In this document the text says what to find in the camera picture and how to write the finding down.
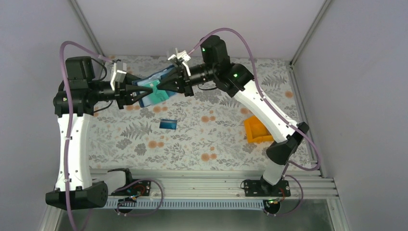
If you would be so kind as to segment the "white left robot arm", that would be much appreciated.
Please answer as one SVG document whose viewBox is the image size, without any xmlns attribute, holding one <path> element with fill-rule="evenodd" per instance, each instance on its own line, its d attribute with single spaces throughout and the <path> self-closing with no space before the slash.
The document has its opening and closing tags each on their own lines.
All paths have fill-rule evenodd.
<svg viewBox="0 0 408 231">
<path fill-rule="evenodd" d="M 98 179 L 91 177 L 88 138 L 94 106 L 112 101 L 123 109 L 152 93 L 152 89 L 133 85 L 137 78 L 120 60 L 113 62 L 109 81 L 95 78 L 89 56 L 66 59 L 62 71 L 63 81 L 53 99 L 61 136 L 60 166 L 54 189 L 46 193 L 45 201 L 63 210 L 101 208 L 115 190 L 122 195 L 131 193 L 134 181 L 127 168 L 109 170 Z"/>
</svg>

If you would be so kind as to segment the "blue leather card holder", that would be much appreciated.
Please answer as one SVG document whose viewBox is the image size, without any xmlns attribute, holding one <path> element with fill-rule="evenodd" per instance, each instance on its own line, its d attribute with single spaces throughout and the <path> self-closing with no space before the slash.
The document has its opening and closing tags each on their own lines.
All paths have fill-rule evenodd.
<svg viewBox="0 0 408 231">
<path fill-rule="evenodd" d="M 133 85 L 139 86 L 139 87 L 148 87 L 153 90 L 152 93 L 149 95 L 143 97 L 141 100 L 139 100 L 139 105 L 141 108 L 148 107 L 151 105 L 156 105 L 159 103 L 162 103 L 172 96 L 175 96 L 177 93 L 172 92 L 172 91 L 167 91 L 167 90 L 159 90 L 157 88 L 158 84 L 161 83 L 163 79 L 167 77 L 167 74 L 174 68 L 173 65 L 170 65 L 169 67 L 155 72 L 148 76 L 147 78 L 144 79 L 139 79 L 139 80 L 134 80 L 132 82 Z"/>
</svg>

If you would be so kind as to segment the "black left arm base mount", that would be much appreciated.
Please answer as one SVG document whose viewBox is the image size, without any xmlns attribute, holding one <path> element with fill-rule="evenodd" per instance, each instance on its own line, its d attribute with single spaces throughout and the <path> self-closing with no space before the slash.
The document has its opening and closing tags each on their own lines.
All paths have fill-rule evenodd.
<svg viewBox="0 0 408 231">
<path fill-rule="evenodd" d="M 149 196 L 152 181 L 134 179 L 129 168 L 108 170 L 104 176 L 111 196 Z"/>
</svg>

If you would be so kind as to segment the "blue credit card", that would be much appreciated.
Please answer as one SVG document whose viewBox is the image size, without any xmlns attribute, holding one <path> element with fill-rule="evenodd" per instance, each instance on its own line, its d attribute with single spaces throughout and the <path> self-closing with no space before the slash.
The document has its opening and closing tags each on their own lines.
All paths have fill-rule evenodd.
<svg viewBox="0 0 408 231">
<path fill-rule="evenodd" d="M 160 124 L 159 124 L 159 128 L 160 129 L 176 130 L 177 129 L 177 120 L 161 119 Z"/>
</svg>

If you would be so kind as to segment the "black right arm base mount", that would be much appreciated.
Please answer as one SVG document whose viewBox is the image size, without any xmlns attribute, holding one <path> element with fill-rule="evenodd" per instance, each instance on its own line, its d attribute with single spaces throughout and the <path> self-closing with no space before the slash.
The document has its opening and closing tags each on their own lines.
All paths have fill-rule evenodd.
<svg viewBox="0 0 408 231">
<path fill-rule="evenodd" d="M 277 184 L 271 185 L 265 180 L 243 180 L 240 188 L 246 197 L 289 197 L 291 196 L 289 182 L 280 179 Z"/>
</svg>

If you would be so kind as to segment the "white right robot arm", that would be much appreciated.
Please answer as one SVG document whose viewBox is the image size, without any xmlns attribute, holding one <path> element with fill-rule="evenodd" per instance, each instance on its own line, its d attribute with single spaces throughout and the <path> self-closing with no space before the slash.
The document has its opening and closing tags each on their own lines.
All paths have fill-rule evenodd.
<svg viewBox="0 0 408 231">
<path fill-rule="evenodd" d="M 289 159 L 302 143 L 309 126 L 287 116 L 257 86 L 254 73 L 242 64 L 231 62 L 226 43 L 219 36 L 203 38 L 200 49 L 203 64 L 193 67 L 188 66 L 191 57 L 186 51 L 174 49 L 167 58 L 174 68 L 157 88 L 193 96 L 193 86 L 212 81 L 219 90 L 249 109 L 274 139 L 267 149 L 269 163 L 260 184 L 262 193 L 272 196 L 279 190 Z"/>
</svg>

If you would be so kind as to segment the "teal credit card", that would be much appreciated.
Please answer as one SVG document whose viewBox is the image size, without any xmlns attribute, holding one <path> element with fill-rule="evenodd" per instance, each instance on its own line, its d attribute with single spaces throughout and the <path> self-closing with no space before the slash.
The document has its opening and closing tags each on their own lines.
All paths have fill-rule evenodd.
<svg viewBox="0 0 408 231">
<path fill-rule="evenodd" d="M 164 102 L 168 100 L 170 97 L 176 95 L 174 92 L 158 90 L 157 85 L 159 83 L 160 83 L 160 80 L 157 79 L 145 85 L 146 87 L 150 87 L 153 90 L 152 94 L 148 95 L 148 100 L 150 102 L 150 105 L 155 105 L 155 104 Z"/>
</svg>

